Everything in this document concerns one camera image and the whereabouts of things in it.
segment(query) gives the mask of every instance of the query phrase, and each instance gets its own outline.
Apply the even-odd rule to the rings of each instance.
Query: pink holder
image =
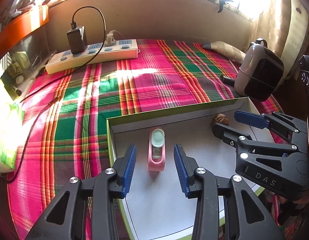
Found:
[[[153,159],[152,158],[152,143],[151,143],[151,135],[155,129],[161,129],[160,127],[155,127],[150,130],[149,134],[149,154],[148,154],[148,171],[163,171],[165,169],[166,163],[166,151],[165,151],[165,142],[161,147],[161,159]]]

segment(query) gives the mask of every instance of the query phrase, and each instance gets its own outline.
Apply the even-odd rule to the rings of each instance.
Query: cardboard box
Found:
[[[236,150],[212,133],[215,114],[228,117],[229,126],[251,135],[253,140],[273,142],[267,129],[238,123],[237,110],[259,114],[249,98],[214,101],[107,119],[110,163],[122,157],[130,144],[137,159],[130,192],[118,200],[130,239],[191,239],[197,199],[187,199],[181,191],[173,159],[173,147],[181,143],[187,156],[214,175],[230,178],[235,174]],[[160,126],[165,132],[166,164],[162,172],[147,170],[149,132]],[[263,188],[246,180],[259,195]],[[223,197],[219,197],[220,225],[225,223]]]

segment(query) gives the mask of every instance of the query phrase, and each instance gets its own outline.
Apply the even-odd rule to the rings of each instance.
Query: black charger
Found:
[[[84,26],[77,27],[76,22],[72,21],[71,30],[67,32],[67,37],[73,55],[86,50],[88,42]]]

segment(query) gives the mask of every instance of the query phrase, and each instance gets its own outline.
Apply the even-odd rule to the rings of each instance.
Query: power strip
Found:
[[[49,60],[46,70],[48,74],[53,74],[69,68],[80,67],[96,55],[101,46],[102,43],[89,45],[84,52],[78,54],[72,54],[71,50],[58,53]],[[116,41],[116,44],[113,46],[104,46],[89,64],[137,57],[138,46],[136,40]]]

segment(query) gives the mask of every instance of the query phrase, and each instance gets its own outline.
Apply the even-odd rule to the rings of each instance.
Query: bed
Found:
[[[200,44],[138,40],[137,59],[88,65],[24,102],[24,141],[37,114],[53,98],[57,103],[37,121],[20,173],[8,186],[12,220],[24,239],[42,211],[72,176],[94,177],[110,166],[106,119],[144,111],[238,98],[219,79],[235,77],[238,65]],[[71,69],[37,78],[30,92]],[[271,96],[254,102],[261,113],[281,111]],[[281,139],[273,135],[275,142]],[[18,157],[23,145],[18,148]],[[116,207],[120,239],[128,239]],[[86,237],[91,239],[91,208]]]

